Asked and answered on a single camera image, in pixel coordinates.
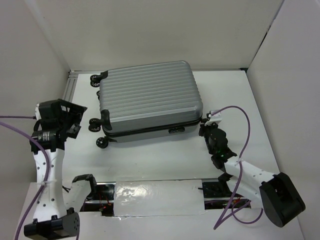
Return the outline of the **grey suitcase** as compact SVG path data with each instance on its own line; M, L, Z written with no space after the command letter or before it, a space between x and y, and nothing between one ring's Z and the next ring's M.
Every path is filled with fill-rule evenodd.
M99 118L90 132L103 131L96 146L188 133L196 129L203 102L184 60L109 69L90 76L98 88Z

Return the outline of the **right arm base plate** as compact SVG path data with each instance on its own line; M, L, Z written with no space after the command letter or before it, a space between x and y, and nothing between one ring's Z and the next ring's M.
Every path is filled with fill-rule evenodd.
M223 210L232 195L227 184L217 178L202 180L198 189L203 193L205 210Z

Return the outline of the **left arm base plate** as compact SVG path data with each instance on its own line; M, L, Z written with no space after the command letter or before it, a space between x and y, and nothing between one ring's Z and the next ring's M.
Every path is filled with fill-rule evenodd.
M115 182L98 182L95 192L87 196L80 212L98 213L104 217L113 217L115 186Z

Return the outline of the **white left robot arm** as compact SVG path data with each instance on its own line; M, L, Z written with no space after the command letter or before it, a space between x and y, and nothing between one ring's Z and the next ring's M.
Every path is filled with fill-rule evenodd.
M32 240L79 237L79 212L85 199L97 197L99 187L92 174L76 176L67 192L63 189L63 160L68 138L76 139L85 106L57 99L37 104L36 123L30 139L36 164L38 191L33 199L32 223L24 236Z

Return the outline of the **aluminium frame rail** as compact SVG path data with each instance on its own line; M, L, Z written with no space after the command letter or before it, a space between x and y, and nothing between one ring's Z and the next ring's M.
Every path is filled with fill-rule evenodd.
M65 86L65 90L63 93L63 97L62 99L68 102L71 102L73 100L73 96L74 96L74 92L76 89L76 85L77 85L77 80L78 80L78 76L79 74L74 72L74 71L70 71L68 74L68 78L66 81L66 86Z

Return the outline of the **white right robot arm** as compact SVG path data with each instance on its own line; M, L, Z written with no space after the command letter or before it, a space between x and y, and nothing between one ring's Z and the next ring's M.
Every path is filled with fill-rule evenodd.
M225 220L235 216L237 210L233 198L236 194L246 198L247 204L255 203L260 213L277 227L282 228L305 211L306 205L294 186L291 178L280 172L265 171L243 160L244 150L239 154L228 146L227 134L219 128L222 110L211 110L200 122L199 136L204 137L213 165L222 175L219 177L218 190L223 196L230 196L214 229Z

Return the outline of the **white foil tape sheet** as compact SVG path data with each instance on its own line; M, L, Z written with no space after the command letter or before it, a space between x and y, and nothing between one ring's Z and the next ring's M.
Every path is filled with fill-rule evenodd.
M119 181L114 188L116 217L196 216L205 213L200 179Z

